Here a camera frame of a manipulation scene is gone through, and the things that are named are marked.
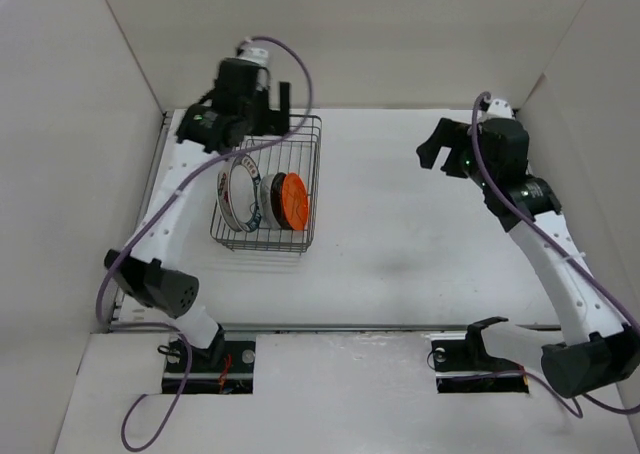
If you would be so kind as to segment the clear glass plate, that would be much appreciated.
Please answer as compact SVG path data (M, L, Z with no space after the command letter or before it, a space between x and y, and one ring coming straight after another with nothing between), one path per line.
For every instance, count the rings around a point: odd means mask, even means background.
M277 228L277 220L274 217L271 204L271 186L273 180L273 174L266 175L261 180L259 187L259 201L263 219L270 229L275 230Z

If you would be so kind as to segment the white plate green rim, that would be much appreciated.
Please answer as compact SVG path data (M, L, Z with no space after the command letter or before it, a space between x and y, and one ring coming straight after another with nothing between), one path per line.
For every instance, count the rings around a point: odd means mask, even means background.
M237 229L245 233L257 231L262 221L261 181L258 165L251 156L243 154L234 158L229 170L228 204Z

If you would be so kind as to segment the white plate red characters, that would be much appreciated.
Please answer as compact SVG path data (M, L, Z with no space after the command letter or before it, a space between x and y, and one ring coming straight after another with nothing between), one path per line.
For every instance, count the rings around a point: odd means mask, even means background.
M225 163L217 176L217 199L221 216L227 226L234 232L240 231L240 226L236 221L233 209L230 203L229 181L231 176L231 165Z

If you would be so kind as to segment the orange plate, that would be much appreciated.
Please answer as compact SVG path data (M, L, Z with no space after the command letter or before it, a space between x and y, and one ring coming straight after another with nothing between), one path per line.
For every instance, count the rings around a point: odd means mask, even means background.
M303 231L309 218L309 198L306 186L298 174L286 174L282 188L282 203L290 228Z

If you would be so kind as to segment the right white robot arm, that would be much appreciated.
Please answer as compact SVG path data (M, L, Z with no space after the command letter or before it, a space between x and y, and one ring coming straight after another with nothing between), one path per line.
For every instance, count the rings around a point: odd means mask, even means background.
M563 398L628 379L639 366L639 330L588 280L559 200L546 181L528 171L527 131L508 118L486 119L477 127L473 136L470 125L440 119L416 149L420 165L433 168L440 150L448 149L442 171L482 190L488 210L541 282L560 330L529 330L499 316L476 321L468 325L460 349L447 354L443 369L529 367Z

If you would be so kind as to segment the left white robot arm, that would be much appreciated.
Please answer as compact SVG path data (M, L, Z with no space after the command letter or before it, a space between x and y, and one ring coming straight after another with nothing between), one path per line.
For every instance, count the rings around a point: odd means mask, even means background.
M104 259L109 279L141 306L159 312L159 324L178 334L185 353L204 371L223 361L224 330L199 303L200 282L180 270L180 260L197 212L211 195L232 230L252 232L262 222L257 205L246 220L235 213L231 185L234 172L243 169L257 196L262 177L244 141L267 135L266 144L273 146L290 130L290 86L281 84L280 106L271 109L269 64L262 48L220 62L212 90L184 112L170 164L139 227Z

